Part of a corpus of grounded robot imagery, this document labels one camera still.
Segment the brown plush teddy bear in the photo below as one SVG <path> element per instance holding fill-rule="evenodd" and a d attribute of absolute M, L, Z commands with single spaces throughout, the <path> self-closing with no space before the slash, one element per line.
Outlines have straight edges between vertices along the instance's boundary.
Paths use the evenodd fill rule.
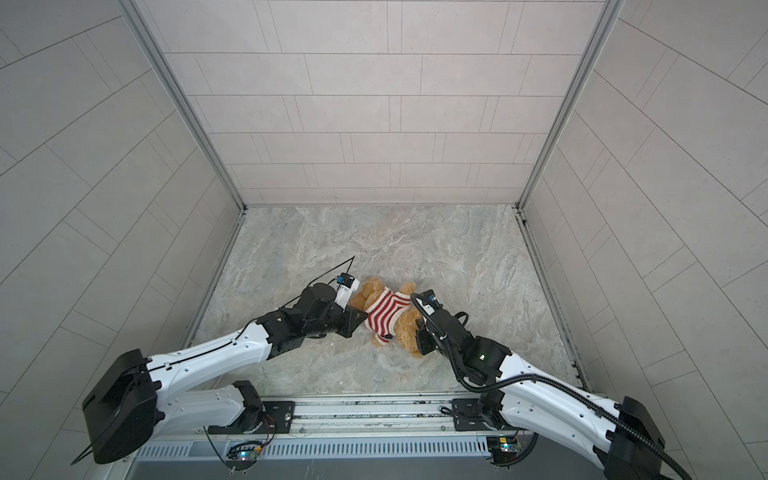
<path fill-rule="evenodd" d="M 349 305 L 367 314 L 365 326 L 371 331 L 374 345 L 397 342 L 411 356 L 422 357 L 417 335 L 424 326 L 424 318 L 412 303 L 415 291 L 414 282 L 406 282 L 399 289 L 391 289 L 375 277 L 363 282 Z"/>

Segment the red white striped knit sweater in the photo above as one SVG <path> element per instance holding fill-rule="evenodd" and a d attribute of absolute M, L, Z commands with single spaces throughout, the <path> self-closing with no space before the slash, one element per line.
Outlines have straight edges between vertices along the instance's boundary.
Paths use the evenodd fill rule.
<path fill-rule="evenodd" d="M 409 294 L 384 288 L 376 300 L 366 308 L 365 326 L 372 332 L 373 342 L 387 345 L 394 338 L 394 326 L 399 317 L 411 306 Z"/>

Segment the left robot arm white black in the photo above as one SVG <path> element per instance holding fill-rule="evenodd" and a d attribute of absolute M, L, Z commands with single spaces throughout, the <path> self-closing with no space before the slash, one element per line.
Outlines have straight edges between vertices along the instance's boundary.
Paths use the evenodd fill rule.
<path fill-rule="evenodd" d="M 197 386 L 232 370 L 271 360 L 307 338 L 351 337 L 365 313 L 348 302 L 360 283 L 348 274 L 337 286 L 306 287 L 291 307 L 281 307 L 220 338 L 167 354 L 139 349 L 120 355 L 82 403 L 98 464 L 120 460 L 151 438 L 199 426 L 249 431 L 259 426 L 256 391 L 248 382 L 199 392 Z"/>

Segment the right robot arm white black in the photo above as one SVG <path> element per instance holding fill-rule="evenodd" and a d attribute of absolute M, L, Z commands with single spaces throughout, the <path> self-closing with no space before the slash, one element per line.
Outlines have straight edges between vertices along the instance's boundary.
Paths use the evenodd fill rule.
<path fill-rule="evenodd" d="M 608 479 L 659 479 L 666 442 L 647 408 L 588 393 L 533 366 L 505 345 L 474 336 L 459 316 L 418 304 L 417 345 L 437 351 L 459 383 L 478 394 L 490 428 L 522 428 L 588 459 Z"/>

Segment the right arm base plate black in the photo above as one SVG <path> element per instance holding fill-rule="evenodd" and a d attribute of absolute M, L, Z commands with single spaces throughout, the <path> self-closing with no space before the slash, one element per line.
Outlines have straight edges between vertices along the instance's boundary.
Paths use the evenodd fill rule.
<path fill-rule="evenodd" d="M 457 432 L 507 431 L 514 427 L 501 414 L 500 405 L 486 398 L 455 398 L 444 415 L 453 419 Z"/>

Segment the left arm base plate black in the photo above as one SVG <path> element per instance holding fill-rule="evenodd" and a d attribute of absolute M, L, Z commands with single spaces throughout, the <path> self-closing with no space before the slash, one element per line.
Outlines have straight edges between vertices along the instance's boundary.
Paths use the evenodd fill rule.
<path fill-rule="evenodd" d="M 209 426 L 213 435 L 288 434 L 296 404 L 293 401 L 267 401 L 260 407 L 247 407 L 228 426 Z"/>

